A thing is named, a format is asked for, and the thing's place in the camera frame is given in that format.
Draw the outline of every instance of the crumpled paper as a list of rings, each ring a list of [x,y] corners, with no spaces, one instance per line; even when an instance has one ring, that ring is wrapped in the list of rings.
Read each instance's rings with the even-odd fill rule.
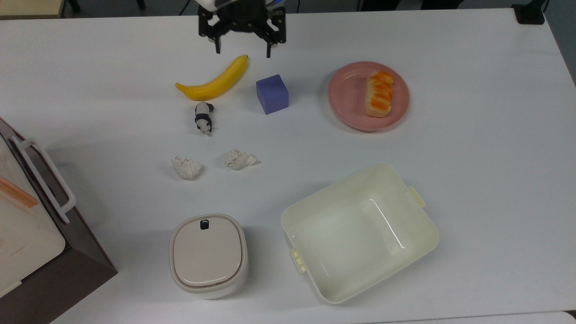
[[[234,170],[240,170],[246,165],[254,165],[258,162],[260,161],[254,155],[239,150],[231,150],[224,159],[224,164]]]
[[[182,160],[180,156],[176,156],[172,160],[172,167],[179,177],[184,180],[193,180],[193,178],[200,172],[202,165],[193,159]]]

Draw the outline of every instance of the pink plate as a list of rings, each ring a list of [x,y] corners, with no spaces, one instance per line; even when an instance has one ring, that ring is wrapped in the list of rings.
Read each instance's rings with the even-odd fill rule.
[[[366,82],[375,71],[386,71],[394,77],[390,114],[383,118],[368,116],[364,108]],[[410,104],[410,92],[406,82],[391,68],[376,62],[355,62],[334,74],[328,86],[328,100],[336,116],[348,126],[377,131],[402,119]]]

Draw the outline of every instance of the container handle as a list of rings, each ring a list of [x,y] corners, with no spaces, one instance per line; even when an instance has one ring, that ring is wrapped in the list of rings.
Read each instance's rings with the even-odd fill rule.
[[[292,257],[292,260],[294,260],[294,263],[296,264],[296,267],[300,273],[305,273],[308,270],[304,264],[304,260],[302,260],[302,257],[300,256],[300,253],[298,253],[298,250],[295,248],[290,250],[290,256]]]
[[[56,169],[56,166],[54,165],[54,162],[52,162],[52,159],[49,157],[48,153],[46,153],[46,151],[40,145],[38,145],[33,138],[28,138],[27,140],[20,142],[15,136],[12,136],[12,141],[14,142],[14,144],[16,144],[16,147],[22,154],[22,157],[24,157],[26,164],[28,165],[30,170],[32,170],[32,173],[38,180],[40,187],[42,187],[42,189],[46,193],[46,196],[48,196],[48,199],[58,212],[60,219],[62,219],[62,221],[66,224],[70,223],[70,220],[66,216],[66,212],[72,209],[76,204],[76,196],[72,193],[72,190],[70,190],[69,186],[64,181],[64,178],[62,178],[62,175],[60,174],[60,172],[58,172],[58,169]],[[68,201],[64,205],[60,206],[60,204],[56,200],[56,197],[54,197],[52,191],[50,190],[44,179],[42,179],[42,176],[40,176],[40,172],[38,172],[38,169],[36,169],[34,163],[32,163],[32,160],[26,153],[25,149],[29,146],[34,146],[34,148],[40,153],[41,157],[44,159],[44,161],[46,162],[46,164],[48,165],[54,176],[56,176],[56,179],[62,186],[62,189],[64,189],[64,192],[68,196]]]
[[[418,202],[418,205],[420,205],[420,207],[424,208],[426,206],[426,203],[424,202],[424,200],[422,200],[420,195],[416,192],[416,189],[414,189],[414,187],[410,187],[410,188],[408,188],[408,190],[414,196],[414,198]]]

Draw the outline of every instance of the black cable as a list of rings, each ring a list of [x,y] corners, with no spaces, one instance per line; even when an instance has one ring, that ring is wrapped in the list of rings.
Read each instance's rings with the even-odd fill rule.
[[[186,10],[186,7],[188,6],[188,4],[190,4],[191,0],[186,1],[186,4],[184,5],[184,7],[182,8],[182,11],[178,14],[178,16],[182,16],[182,14],[184,13],[184,10]]]

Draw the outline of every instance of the white canister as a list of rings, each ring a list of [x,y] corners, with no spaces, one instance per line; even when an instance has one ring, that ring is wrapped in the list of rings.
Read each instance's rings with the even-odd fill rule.
[[[178,287],[204,299],[234,292],[248,275],[244,231],[224,214],[182,222],[170,239],[170,270]]]

